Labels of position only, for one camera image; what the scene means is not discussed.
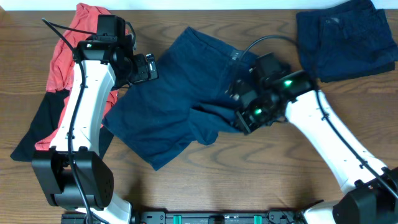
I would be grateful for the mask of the navy blue shorts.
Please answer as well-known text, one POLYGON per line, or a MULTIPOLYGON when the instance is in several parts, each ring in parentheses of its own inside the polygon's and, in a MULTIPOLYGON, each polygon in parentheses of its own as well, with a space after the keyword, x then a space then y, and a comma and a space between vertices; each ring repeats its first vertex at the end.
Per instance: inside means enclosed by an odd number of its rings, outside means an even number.
POLYGON ((239 102, 226 91, 235 76, 250 82, 256 58, 187 27, 158 59, 159 78, 130 88, 103 124, 159 170, 193 141, 210 145, 220 132, 238 133, 239 102))

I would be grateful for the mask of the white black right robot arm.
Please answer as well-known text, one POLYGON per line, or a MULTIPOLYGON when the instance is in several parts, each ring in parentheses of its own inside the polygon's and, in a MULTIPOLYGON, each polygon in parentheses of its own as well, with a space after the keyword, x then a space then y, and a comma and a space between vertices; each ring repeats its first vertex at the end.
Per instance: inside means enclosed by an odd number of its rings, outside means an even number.
POLYGON ((397 223, 397 169, 371 154, 339 119, 305 71, 279 79, 237 79, 229 95, 241 102, 235 125, 244 134, 284 117, 312 144, 333 173, 343 197, 298 213, 296 223, 397 223))

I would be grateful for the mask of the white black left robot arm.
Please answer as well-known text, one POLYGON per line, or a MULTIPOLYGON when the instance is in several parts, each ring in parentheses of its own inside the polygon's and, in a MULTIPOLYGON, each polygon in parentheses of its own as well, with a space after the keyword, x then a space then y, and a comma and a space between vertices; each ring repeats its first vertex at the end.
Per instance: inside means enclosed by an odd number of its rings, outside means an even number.
POLYGON ((32 167, 53 207, 82 213, 79 223, 139 223, 132 205, 114 193, 114 176, 100 158, 100 129, 112 88, 157 79, 153 54, 116 42, 81 41, 73 49, 74 81, 62 123, 32 167))

